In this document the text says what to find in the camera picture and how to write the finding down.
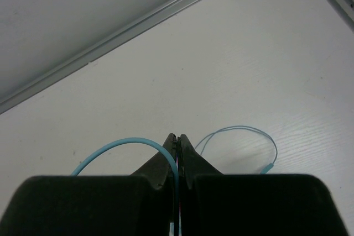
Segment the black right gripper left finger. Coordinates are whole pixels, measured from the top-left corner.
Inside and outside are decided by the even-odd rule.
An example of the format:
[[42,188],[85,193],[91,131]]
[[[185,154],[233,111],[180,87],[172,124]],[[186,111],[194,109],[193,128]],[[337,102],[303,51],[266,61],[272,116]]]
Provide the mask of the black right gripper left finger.
[[[103,153],[144,144],[157,153],[130,175],[83,176]],[[69,176],[34,176],[15,191],[1,218],[2,235],[178,235],[179,173],[174,134],[113,141]]]

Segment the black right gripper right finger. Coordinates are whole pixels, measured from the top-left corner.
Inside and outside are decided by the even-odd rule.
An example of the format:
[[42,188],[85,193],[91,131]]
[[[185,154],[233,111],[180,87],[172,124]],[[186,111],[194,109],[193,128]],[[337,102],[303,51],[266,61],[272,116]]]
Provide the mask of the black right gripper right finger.
[[326,185],[302,174],[226,175],[178,139],[182,235],[347,235]]

